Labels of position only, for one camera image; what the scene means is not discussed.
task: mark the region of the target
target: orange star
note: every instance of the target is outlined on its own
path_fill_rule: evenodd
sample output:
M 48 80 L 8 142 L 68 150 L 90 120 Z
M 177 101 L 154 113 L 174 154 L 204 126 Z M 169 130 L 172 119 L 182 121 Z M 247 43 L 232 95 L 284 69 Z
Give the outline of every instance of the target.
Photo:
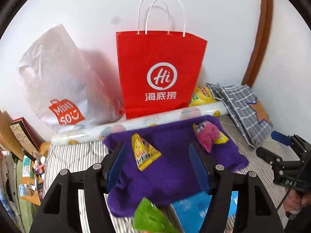
M 256 101 L 254 103 L 247 103 L 255 112 L 258 121 L 261 123 L 263 120 L 265 120 L 267 123 L 272 125 L 272 122 L 265 111 L 265 109 L 262 107 L 260 101 L 258 98 L 256 98 Z

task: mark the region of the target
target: chinese characters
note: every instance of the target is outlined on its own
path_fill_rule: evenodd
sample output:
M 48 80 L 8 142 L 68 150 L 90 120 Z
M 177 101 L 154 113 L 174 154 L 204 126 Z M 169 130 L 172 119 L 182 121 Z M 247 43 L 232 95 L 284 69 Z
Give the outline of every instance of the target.
M 145 101 L 175 100 L 176 92 L 145 93 Z

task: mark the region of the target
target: purple towel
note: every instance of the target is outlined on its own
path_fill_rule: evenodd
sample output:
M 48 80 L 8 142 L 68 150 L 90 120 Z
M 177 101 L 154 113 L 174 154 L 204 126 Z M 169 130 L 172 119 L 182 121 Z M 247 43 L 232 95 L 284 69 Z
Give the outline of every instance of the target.
M 140 130 L 114 133 L 104 140 L 109 150 L 114 150 L 119 141 L 124 140 L 128 150 L 119 182 L 108 195 L 107 204 L 112 215 L 133 216 L 143 197 L 148 198 L 156 206 L 164 206 L 200 191 L 189 159 L 188 148 L 190 143 L 197 142 L 192 128 L 193 123 L 198 124 L 203 121 L 215 124 L 229 138 L 218 118 L 203 116 Z M 142 172 L 137 168 L 132 149 L 131 136 L 134 133 L 138 133 L 162 154 Z M 213 145 L 210 155 L 216 164 L 222 164 L 231 171 L 248 165 L 248 160 L 238 152 L 232 139 L 225 144 Z

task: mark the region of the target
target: orange table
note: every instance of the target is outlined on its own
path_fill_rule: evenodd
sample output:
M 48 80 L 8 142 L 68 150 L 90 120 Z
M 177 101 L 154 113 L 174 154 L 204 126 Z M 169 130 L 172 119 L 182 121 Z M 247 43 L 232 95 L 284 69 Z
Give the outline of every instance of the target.
M 48 151 L 50 148 L 50 142 L 44 142 L 42 143 L 42 145 L 39 148 L 39 152 L 42 156 L 47 156 L 48 155 Z M 43 180 L 41 179 L 41 177 L 38 178 L 38 184 L 43 182 Z M 22 177 L 21 178 L 21 183 L 22 184 L 30 184 L 30 185 L 35 185 L 35 179 L 31 179 L 30 177 Z M 39 199 L 39 195 L 37 191 L 32 191 L 32 196 L 31 197 L 27 197 L 27 196 L 22 196 L 22 198 L 24 200 L 27 200 L 33 204 L 36 204 L 38 206 L 40 206 L 41 202 Z

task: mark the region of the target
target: wall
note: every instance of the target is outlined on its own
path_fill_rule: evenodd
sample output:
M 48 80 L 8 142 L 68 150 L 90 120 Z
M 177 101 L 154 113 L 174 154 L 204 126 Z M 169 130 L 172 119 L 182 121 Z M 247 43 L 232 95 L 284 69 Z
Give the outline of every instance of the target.
M 187 32 L 209 41 L 198 83 L 240 83 L 254 46 L 260 0 L 181 1 L 187 13 Z M 50 139 L 52 130 L 30 110 L 18 84 L 16 71 L 29 46 L 45 31 L 60 23 L 86 58 L 97 66 L 112 92 L 121 98 L 115 32 L 137 29 L 139 2 L 28 0 L 0 40 L 0 109 L 8 111 L 13 118 L 25 117 L 45 140 Z M 173 29 L 180 31 L 181 9 L 173 0 L 166 2 Z M 143 20 L 147 7 L 145 4 L 142 8 Z M 167 29 L 165 11 L 161 7 L 163 3 L 159 3 L 150 16 L 150 29 Z
M 274 0 L 270 39 L 253 91 L 275 130 L 311 143 L 310 75 L 311 31 L 288 0 Z

